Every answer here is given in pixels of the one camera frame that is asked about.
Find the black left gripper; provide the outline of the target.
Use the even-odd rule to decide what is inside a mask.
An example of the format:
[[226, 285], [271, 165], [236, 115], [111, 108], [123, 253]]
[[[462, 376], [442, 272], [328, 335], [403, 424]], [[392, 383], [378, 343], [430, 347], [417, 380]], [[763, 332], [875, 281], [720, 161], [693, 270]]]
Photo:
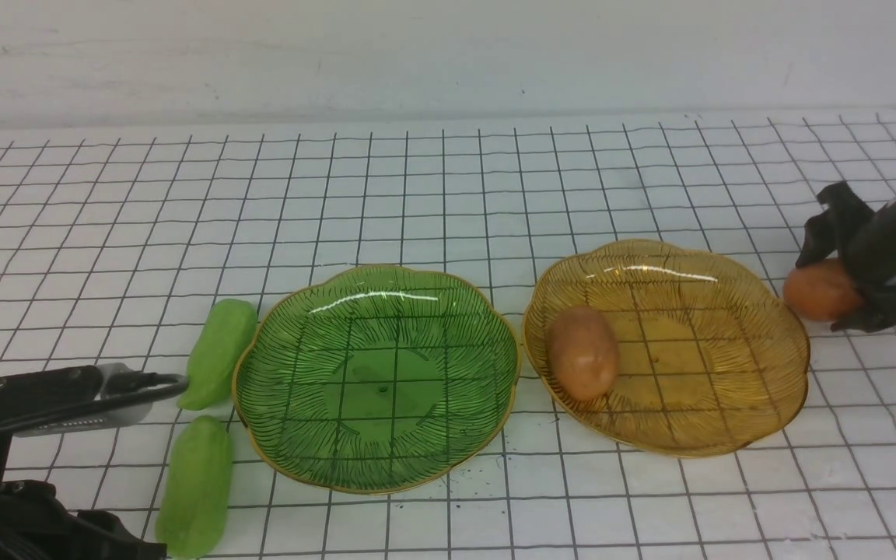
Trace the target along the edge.
[[14, 433], [0, 433], [0, 559], [166, 559], [167, 546], [129, 532], [117, 514], [70, 509], [47, 481], [7, 481]]

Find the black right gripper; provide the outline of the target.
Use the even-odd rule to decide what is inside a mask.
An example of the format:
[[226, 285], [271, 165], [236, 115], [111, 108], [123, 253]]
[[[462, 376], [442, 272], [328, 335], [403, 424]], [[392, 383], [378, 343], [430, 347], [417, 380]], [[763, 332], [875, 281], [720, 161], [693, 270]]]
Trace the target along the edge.
[[839, 317], [832, 332], [881, 332], [896, 327], [896, 198], [875, 212], [845, 181], [817, 194], [821, 214], [804, 224], [796, 268], [836, 254], [846, 262], [863, 299], [857, 310]]

